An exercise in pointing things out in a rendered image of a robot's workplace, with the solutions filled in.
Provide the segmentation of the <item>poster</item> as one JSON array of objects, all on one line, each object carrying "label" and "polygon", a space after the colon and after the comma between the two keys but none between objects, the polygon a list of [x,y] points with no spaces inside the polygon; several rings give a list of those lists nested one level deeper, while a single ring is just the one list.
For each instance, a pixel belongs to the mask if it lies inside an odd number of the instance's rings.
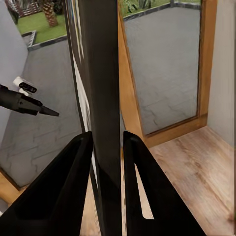
[{"label": "poster", "polygon": [[101,236],[122,236],[118,0],[62,0]]}]

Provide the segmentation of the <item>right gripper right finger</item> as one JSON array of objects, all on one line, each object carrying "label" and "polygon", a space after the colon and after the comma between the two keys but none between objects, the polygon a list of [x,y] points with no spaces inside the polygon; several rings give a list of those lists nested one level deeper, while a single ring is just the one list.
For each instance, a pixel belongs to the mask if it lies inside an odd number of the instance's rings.
[{"label": "right gripper right finger", "polygon": [[[206,236],[144,141],[126,130],[123,158],[127,236]],[[154,219],[143,217],[135,164]]]}]

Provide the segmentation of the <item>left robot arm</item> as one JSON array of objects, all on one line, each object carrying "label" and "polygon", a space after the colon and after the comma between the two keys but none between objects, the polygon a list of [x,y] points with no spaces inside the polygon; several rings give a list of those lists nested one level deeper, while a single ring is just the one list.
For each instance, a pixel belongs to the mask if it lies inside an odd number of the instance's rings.
[{"label": "left robot arm", "polygon": [[38,112],[45,115],[59,116],[58,112],[43,106],[42,102],[32,97],[31,93],[37,91],[36,86],[32,82],[20,76],[17,76],[13,82],[20,87],[19,92],[8,90],[8,87],[0,84],[0,106],[34,116]]}]

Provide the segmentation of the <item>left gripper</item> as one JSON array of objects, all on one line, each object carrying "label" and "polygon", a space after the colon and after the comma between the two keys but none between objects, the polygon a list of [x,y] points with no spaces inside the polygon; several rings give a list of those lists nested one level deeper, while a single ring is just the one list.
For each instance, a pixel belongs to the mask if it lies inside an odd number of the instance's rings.
[{"label": "left gripper", "polygon": [[23,93],[9,90],[2,98],[3,106],[7,109],[36,116],[37,113],[59,116],[59,113],[42,105],[42,102],[25,96]]}]

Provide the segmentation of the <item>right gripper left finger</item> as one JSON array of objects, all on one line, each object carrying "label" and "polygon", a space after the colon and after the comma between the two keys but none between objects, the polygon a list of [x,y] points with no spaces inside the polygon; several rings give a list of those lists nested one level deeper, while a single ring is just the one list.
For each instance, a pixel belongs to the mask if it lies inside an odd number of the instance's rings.
[{"label": "right gripper left finger", "polygon": [[0,217],[0,236],[79,236],[92,132],[75,136]]}]

